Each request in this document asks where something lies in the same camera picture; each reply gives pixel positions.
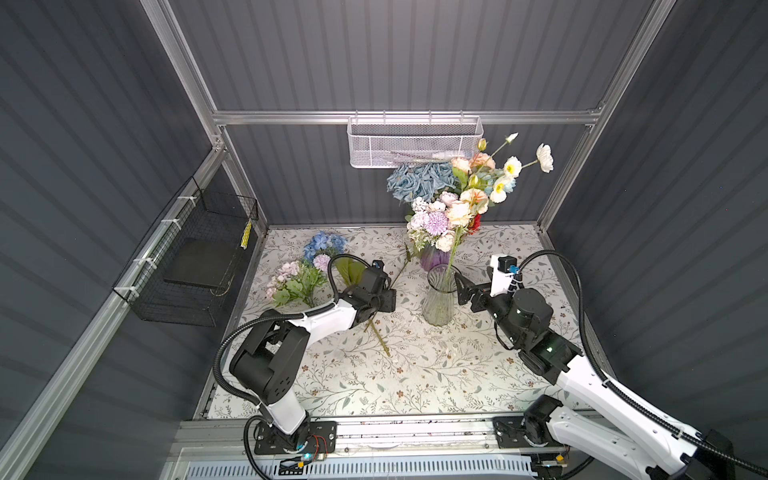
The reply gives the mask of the clear ribbed glass vase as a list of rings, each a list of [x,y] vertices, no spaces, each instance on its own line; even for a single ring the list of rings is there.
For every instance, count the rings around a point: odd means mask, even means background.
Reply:
[[[432,326],[443,327],[453,321],[457,302],[458,270],[448,264],[436,265],[427,273],[428,288],[421,305],[424,320]]]

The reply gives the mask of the orange gerbera flower stem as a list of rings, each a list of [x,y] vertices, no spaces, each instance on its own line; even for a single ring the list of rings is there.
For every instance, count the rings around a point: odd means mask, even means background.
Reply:
[[[362,263],[365,265],[365,268],[366,268],[366,267],[368,267],[368,266],[371,266],[371,264],[372,264],[372,262],[368,262],[368,261],[366,261],[366,260],[362,259],[361,257],[355,256],[355,255],[352,255],[352,254],[347,254],[347,253],[345,253],[345,254],[340,254],[340,255],[336,256],[336,257],[334,258],[333,262],[334,262],[334,261],[336,261],[336,260],[339,260],[340,258],[343,258],[343,257],[351,257],[352,259],[355,259],[355,260],[357,260],[357,261],[360,261],[360,262],[362,262]],[[339,298],[341,298],[341,294],[343,293],[343,291],[344,291],[344,290],[345,290],[347,287],[350,287],[350,286],[346,286],[346,285],[344,284],[344,289],[343,289],[343,290],[334,290],[334,292],[335,292],[335,294],[336,294],[336,295],[337,295]],[[393,289],[393,288],[392,288],[392,279],[391,279],[391,277],[390,277],[390,289]],[[390,347],[389,347],[389,345],[386,343],[386,341],[384,340],[383,334],[381,333],[380,329],[379,329],[379,328],[377,327],[377,325],[376,325],[376,321],[378,320],[378,316],[379,316],[380,314],[384,314],[384,313],[381,313],[381,312],[379,312],[379,313],[376,313],[376,314],[375,314],[375,315],[374,315],[374,316],[373,316],[373,317],[372,317],[370,320],[368,320],[367,322],[361,323],[361,324],[363,324],[363,325],[365,326],[365,328],[366,328],[366,329],[368,329],[368,330],[371,330],[371,331],[372,331],[372,333],[373,333],[373,334],[374,334],[374,336],[376,337],[376,339],[377,339],[377,341],[378,341],[379,345],[380,345],[380,346],[381,346],[381,348],[383,349],[383,352],[384,352],[384,354],[385,354],[387,357],[390,357],[390,356],[391,356],[391,350],[390,350]]]

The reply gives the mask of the blue purple glass vase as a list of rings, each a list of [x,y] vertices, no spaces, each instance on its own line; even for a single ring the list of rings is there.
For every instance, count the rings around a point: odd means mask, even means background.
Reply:
[[[429,272],[437,265],[447,265],[449,261],[449,252],[439,250],[432,245],[425,246],[419,254],[419,264],[425,272]]]

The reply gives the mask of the red sunflower stem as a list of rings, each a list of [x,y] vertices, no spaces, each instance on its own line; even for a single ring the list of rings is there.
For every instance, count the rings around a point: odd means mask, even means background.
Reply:
[[[467,225],[466,234],[467,235],[474,235],[480,228],[482,221],[482,216],[480,214],[477,214],[472,217],[471,221]]]

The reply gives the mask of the lilac white mixed bouquet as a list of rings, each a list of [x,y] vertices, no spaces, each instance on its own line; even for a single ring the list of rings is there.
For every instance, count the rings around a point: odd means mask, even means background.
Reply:
[[[407,221],[408,238],[417,252],[428,247],[439,252],[452,252],[459,244],[459,233],[448,212],[459,200],[452,192],[441,193],[436,200],[416,197],[411,202],[412,213]]]

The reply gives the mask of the pink lilac mixed bouquet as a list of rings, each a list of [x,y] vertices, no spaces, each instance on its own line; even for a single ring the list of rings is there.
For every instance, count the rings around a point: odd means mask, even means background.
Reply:
[[[284,263],[273,275],[266,287],[265,298],[276,306],[301,301],[315,306],[315,290],[327,281],[327,268],[331,257],[319,254],[311,260],[295,260]]]

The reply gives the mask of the white small flower stem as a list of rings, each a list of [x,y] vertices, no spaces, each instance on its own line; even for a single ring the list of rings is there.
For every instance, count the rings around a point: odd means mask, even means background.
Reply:
[[[506,146],[511,145],[519,136],[518,132],[513,132],[507,135],[501,145],[496,148],[492,153],[488,153],[488,146],[486,149],[486,153],[488,155],[492,155],[493,159],[495,160],[495,156],[500,153]],[[523,170],[538,166],[540,170],[544,174],[549,174],[554,170],[554,156],[552,153],[552,147],[549,144],[541,143],[537,146],[535,151],[535,158],[528,162],[523,163],[521,162],[516,156],[510,156],[507,158],[507,160],[504,162],[502,166],[497,166],[493,170],[488,170],[486,168],[482,168],[479,170],[478,175],[481,172],[487,172],[487,171],[504,171],[506,174],[511,175],[516,179],[520,177]]]

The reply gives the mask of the pale blue hydrangea stem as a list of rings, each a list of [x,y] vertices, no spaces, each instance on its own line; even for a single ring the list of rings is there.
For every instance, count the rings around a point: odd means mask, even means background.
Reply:
[[[453,188],[456,182],[447,162],[401,165],[387,178],[387,191],[400,202],[412,203],[417,198],[430,200],[443,189]]]

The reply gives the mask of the peach pink rose stem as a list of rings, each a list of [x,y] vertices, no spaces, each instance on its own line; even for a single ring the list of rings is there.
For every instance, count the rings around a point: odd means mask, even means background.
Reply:
[[[486,153],[487,146],[487,140],[485,138],[481,138],[477,144],[477,152],[471,158],[458,156],[450,160],[452,168],[467,175],[473,172],[477,172],[482,168],[486,168],[488,170],[495,169],[496,163],[493,159],[493,156]]]

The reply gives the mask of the bright blue hydrangea stem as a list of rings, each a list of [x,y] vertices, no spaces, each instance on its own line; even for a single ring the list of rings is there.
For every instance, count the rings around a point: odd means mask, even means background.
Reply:
[[[305,245],[304,259],[310,266],[326,275],[330,259],[345,254],[346,246],[347,239],[342,235],[321,231]],[[360,282],[365,265],[351,257],[343,257],[333,262],[333,268],[344,284],[351,286]]]

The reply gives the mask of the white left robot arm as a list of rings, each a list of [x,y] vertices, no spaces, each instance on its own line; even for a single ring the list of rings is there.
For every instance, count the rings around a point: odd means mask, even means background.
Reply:
[[[363,266],[357,283],[340,291],[329,274],[333,292],[329,303],[294,314],[274,309],[264,312],[226,337],[214,361],[217,384],[255,404],[290,449],[298,448],[309,436],[309,414],[293,390],[308,347],[396,308],[396,291],[381,260],[368,263],[351,254],[331,260],[341,259]]]

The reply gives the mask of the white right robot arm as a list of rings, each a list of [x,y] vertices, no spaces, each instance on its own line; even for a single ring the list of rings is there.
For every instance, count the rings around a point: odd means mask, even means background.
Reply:
[[[550,327],[551,306],[535,289],[499,293],[454,275],[458,302],[490,314],[503,347],[534,374],[584,401],[603,423],[543,395],[524,412],[519,431],[534,447],[574,447],[632,479],[732,479],[732,443],[701,434],[652,406],[592,365],[585,351]]]

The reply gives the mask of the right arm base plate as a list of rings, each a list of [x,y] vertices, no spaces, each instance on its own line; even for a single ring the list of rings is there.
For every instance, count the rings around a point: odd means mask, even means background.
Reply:
[[[548,433],[541,435],[528,433],[522,415],[501,415],[491,419],[493,434],[497,446],[501,449],[552,449],[553,451],[569,451],[570,447],[554,440]]]

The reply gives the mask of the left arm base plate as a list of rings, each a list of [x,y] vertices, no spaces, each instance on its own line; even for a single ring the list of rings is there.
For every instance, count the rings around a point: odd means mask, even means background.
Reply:
[[[292,434],[284,433],[276,426],[260,424],[251,436],[253,451],[258,455],[329,454],[336,449],[338,423],[305,420]]]

